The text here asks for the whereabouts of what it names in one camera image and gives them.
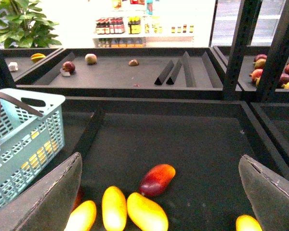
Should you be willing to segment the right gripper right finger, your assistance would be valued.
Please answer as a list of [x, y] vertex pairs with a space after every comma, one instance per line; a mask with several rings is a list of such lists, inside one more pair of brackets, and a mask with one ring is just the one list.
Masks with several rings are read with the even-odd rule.
[[248, 155], [241, 157], [239, 175], [263, 231], [289, 231], [289, 180]]

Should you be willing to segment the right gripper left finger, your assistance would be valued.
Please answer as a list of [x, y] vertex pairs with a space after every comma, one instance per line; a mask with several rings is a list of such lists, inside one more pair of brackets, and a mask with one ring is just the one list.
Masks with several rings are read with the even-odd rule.
[[63, 231], [78, 194], [82, 172], [74, 153], [0, 209], [0, 231]]

